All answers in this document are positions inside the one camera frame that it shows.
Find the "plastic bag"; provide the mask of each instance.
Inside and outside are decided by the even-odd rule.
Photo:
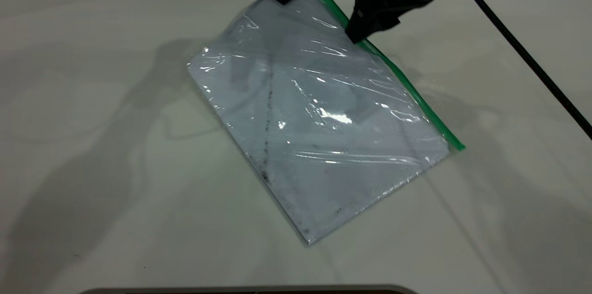
[[[344,17],[330,0],[257,0],[189,67],[307,243],[450,153],[417,92],[349,41]]]

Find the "black cable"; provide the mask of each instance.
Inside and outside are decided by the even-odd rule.
[[[522,44],[518,42],[518,40],[510,33],[510,31],[506,28],[506,26],[501,22],[499,18],[495,15],[495,13],[487,6],[486,2],[483,0],[475,0],[477,5],[481,8],[481,10],[485,13],[487,18],[491,20],[493,25],[497,27],[498,31],[506,38],[506,40],[514,47],[516,52],[522,57],[524,62],[528,64],[528,66],[536,73],[536,75],[541,79],[541,81],[545,84],[549,91],[559,100],[565,110],[575,119],[575,121],[579,124],[580,128],[584,130],[584,132],[588,135],[590,140],[592,140],[592,126],[584,115],[580,113],[580,111],[569,101],[567,96],[563,92],[561,92],[560,88],[553,82],[553,80],[547,75],[547,73],[543,70],[541,65],[535,61],[534,58],[524,49]]]

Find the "green zipper seal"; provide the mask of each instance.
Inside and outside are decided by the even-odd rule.
[[[345,13],[339,8],[339,6],[335,3],[334,0],[321,0],[323,3],[328,7],[328,9],[333,13],[334,17],[337,18],[338,22],[343,26],[346,27],[349,19],[345,15]],[[419,107],[429,119],[436,126],[436,129],[440,131],[442,136],[446,138],[449,144],[451,144],[457,151],[462,151],[465,149],[465,145],[461,143],[460,140],[448,129],[448,126],[444,124],[444,122],[436,115],[434,110],[430,107],[429,104],[421,97],[419,92],[413,87],[413,84],[407,79],[405,74],[395,65],[389,58],[385,56],[378,48],[373,45],[368,39],[364,39],[361,43],[359,43],[364,50],[375,54],[376,56],[380,57],[383,62],[393,71],[393,73],[397,76],[399,81],[404,85],[407,91],[411,94],[413,99],[419,104]]]

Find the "ziploc bag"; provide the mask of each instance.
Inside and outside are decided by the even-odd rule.
[[[332,0],[257,0],[189,67],[307,243],[463,148],[346,21]]]

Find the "white table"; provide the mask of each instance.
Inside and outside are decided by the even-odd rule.
[[[467,150],[306,246],[185,70],[251,1],[0,0],[0,293],[590,291],[592,142],[472,0],[372,37]],[[592,119],[592,0],[486,1]]]

